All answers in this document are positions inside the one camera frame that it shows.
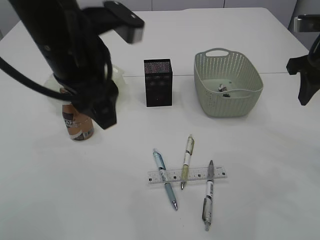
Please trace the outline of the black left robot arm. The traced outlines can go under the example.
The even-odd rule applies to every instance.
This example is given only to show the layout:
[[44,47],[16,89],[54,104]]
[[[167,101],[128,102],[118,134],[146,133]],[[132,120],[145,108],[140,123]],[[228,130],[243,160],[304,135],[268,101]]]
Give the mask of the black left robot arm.
[[0,62],[1,70],[31,90],[70,102],[102,129],[115,125],[119,90],[112,79],[109,49],[93,28],[94,9],[82,10],[74,0],[12,0],[10,4],[65,92],[32,81],[5,60]]

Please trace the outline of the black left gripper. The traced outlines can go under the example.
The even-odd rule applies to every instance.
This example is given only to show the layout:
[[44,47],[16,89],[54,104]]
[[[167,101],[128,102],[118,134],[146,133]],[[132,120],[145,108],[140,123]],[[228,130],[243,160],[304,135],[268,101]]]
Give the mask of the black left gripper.
[[92,118],[103,130],[117,123],[116,102],[119,95],[113,80],[86,88],[74,96],[71,103],[81,113]]

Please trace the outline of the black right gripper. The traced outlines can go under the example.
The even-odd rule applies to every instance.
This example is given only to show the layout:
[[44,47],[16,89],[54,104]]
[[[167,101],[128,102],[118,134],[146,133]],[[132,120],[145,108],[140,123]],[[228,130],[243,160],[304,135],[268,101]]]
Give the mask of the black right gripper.
[[307,55],[290,58],[286,69],[290,75],[300,72],[298,100],[302,106],[307,105],[320,90],[320,36],[316,38]]

